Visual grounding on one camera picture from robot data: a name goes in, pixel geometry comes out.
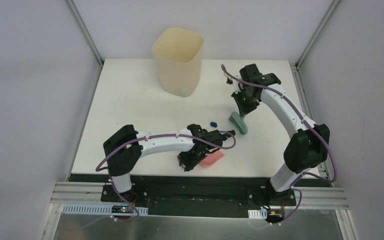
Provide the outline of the pink plastic dustpan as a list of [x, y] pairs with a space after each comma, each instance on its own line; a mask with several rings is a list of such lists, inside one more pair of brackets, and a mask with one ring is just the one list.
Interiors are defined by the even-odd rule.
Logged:
[[214, 153], [208, 154], [198, 165], [202, 168], [209, 168], [223, 159], [224, 156], [225, 154], [222, 151], [217, 150]]

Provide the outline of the green hand brush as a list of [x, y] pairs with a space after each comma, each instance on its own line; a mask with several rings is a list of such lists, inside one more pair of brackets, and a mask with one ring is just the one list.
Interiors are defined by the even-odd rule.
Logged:
[[229, 118], [228, 118], [228, 121], [234, 126], [236, 127], [237, 131], [242, 134], [242, 135], [247, 135], [249, 130], [248, 130], [248, 126], [244, 120], [243, 117], [240, 116], [240, 114], [236, 111], [233, 111]]

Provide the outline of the small blue scrap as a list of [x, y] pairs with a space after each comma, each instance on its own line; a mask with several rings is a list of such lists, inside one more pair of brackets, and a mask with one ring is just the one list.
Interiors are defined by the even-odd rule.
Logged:
[[218, 124], [214, 121], [211, 121], [210, 122], [210, 125], [213, 127], [213, 128], [217, 128], [218, 127]]

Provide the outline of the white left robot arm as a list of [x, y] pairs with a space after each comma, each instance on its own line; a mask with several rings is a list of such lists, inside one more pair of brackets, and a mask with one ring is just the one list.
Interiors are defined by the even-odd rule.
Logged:
[[232, 149], [233, 145], [224, 146], [223, 143], [228, 139], [235, 140], [235, 136], [234, 130], [208, 131], [195, 123], [166, 132], [139, 131], [132, 124], [128, 124], [103, 143], [105, 157], [96, 166], [95, 171], [108, 172], [109, 179], [115, 186], [114, 197], [124, 203], [132, 198], [130, 173], [140, 158], [178, 152], [179, 166], [189, 172], [208, 155], [219, 150]]

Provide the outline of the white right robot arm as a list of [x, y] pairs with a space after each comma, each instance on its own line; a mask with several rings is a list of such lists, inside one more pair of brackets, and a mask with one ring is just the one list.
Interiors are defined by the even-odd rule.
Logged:
[[326, 124], [317, 124], [298, 109], [274, 73], [263, 74], [253, 63], [244, 66], [239, 71], [239, 77], [228, 72], [224, 74], [228, 84], [238, 82], [237, 90], [231, 94], [238, 110], [232, 112], [228, 120], [241, 134], [248, 133], [245, 117], [264, 103], [289, 136], [289, 143], [283, 152], [284, 163], [270, 178], [268, 188], [263, 192], [264, 200], [276, 205], [299, 176], [328, 158], [330, 129]]

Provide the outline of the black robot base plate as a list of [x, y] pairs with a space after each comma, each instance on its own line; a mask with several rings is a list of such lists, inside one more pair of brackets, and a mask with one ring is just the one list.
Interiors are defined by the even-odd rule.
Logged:
[[149, 215], [247, 218], [249, 210], [295, 207], [292, 190], [267, 190], [267, 177], [131, 176], [123, 196]]

